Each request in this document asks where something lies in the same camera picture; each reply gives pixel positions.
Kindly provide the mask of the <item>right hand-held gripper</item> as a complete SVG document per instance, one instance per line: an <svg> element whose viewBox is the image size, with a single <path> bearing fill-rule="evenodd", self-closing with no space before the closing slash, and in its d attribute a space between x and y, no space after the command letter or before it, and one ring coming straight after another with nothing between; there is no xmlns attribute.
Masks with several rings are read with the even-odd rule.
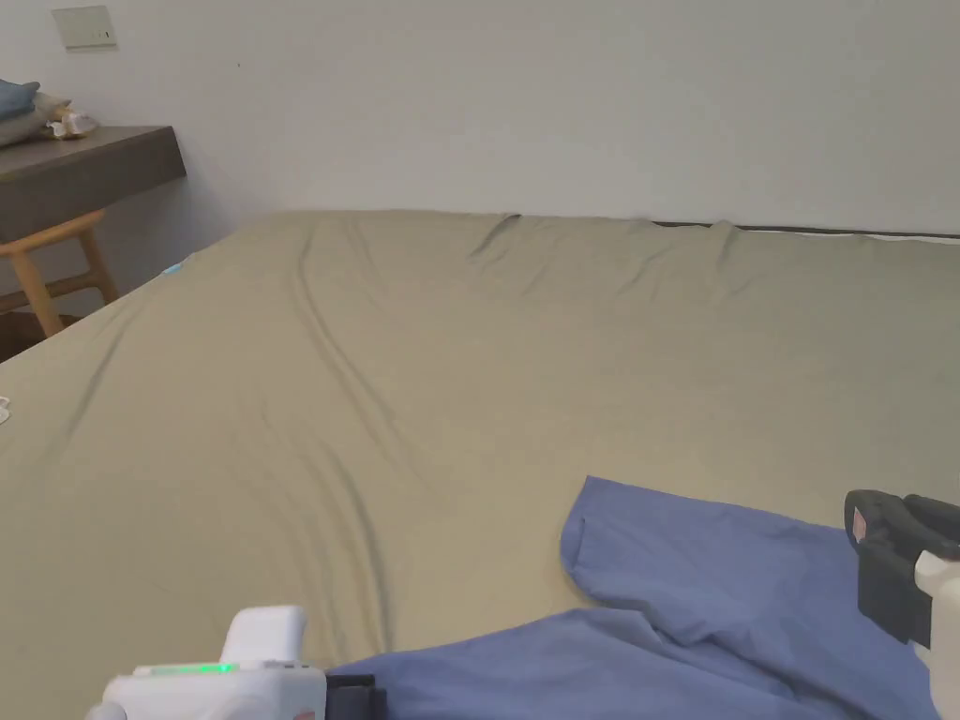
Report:
<svg viewBox="0 0 960 720"><path fill-rule="evenodd" d="M905 558L909 513L923 551ZM959 717L959 506L916 494L850 491L847 539L858 557L858 608L926 665L933 706Z"/></svg>

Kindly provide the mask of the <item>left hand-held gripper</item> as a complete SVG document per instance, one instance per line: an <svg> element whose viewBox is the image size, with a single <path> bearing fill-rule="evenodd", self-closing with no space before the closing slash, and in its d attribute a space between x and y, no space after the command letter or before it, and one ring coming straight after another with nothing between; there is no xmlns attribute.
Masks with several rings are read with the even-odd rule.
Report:
<svg viewBox="0 0 960 720"><path fill-rule="evenodd" d="M89 719L384 719L374 676L329 675L301 657L302 607L249 607L219 659L140 666L113 678Z"/></svg>

